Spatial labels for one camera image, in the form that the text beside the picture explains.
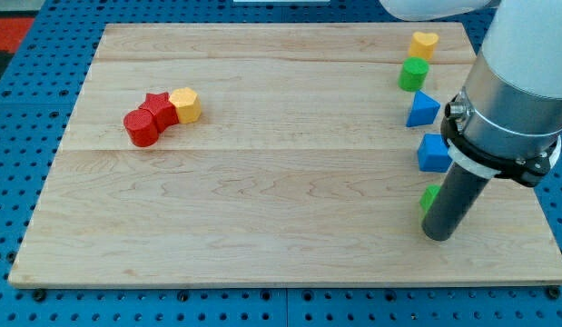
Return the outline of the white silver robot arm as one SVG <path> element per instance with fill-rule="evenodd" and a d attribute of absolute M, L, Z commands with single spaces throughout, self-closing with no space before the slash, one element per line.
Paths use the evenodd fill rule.
<path fill-rule="evenodd" d="M 496 13 L 441 132 L 455 164 L 534 187 L 555 165 L 562 133 L 562 0 L 382 0 L 404 21 L 477 9 Z"/>

